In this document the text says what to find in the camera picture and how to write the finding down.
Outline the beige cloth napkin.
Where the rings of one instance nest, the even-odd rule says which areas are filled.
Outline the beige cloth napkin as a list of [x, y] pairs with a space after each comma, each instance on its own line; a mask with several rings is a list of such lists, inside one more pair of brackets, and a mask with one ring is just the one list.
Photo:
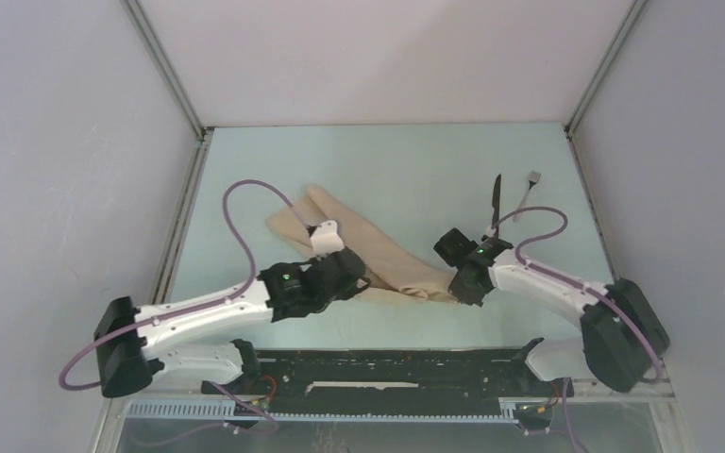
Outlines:
[[452, 280], [449, 271], [440, 271], [420, 260], [320, 186], [308, 186], [292, 208], [276, 211], [265, 223], [296, 252], [311, 258], [314, 253], [304, 220], [311, 225], [336, 221], [345, 245], [362, 258], [371, 286], [356, 295], [357, 300], [393, 306], [460, 303], [448, 292]]

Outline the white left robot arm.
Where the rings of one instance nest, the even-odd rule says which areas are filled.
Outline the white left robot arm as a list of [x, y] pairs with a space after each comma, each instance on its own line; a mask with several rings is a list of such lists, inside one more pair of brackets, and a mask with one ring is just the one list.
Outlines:
[[261, 366], [252, 343], [208, 345], [206, 339], [304, 318], [365, 291], [366, 266], [338, 229], [334, 221], [309, 227], [312, 258], [276, 263], [215, 293], [159, 306], [137, 307], [128, 297], [110, 302], [94, 333], [101, 394], [128, 396], [165, 378], [213, 382], [243, 394], [256, 389]]

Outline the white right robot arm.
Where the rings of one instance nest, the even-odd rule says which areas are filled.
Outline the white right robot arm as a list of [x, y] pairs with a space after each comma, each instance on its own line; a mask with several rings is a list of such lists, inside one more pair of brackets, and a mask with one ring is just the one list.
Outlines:
[[457, 228], [433, 249], [455, 269], [448, 291], [465, 305], [482, 305], [494, 290], [519, 294], [579, 330], [577, 337], [534, 340], [524, 348], [511, 370], [522, 394], [536, 394], [562, 378], [595, 378], [627, 393], [647, 379], [670, 346], [649, 301], [629, 279], [584, 281], [519, 256], [506, 241], [485, 237], [476, 243]]

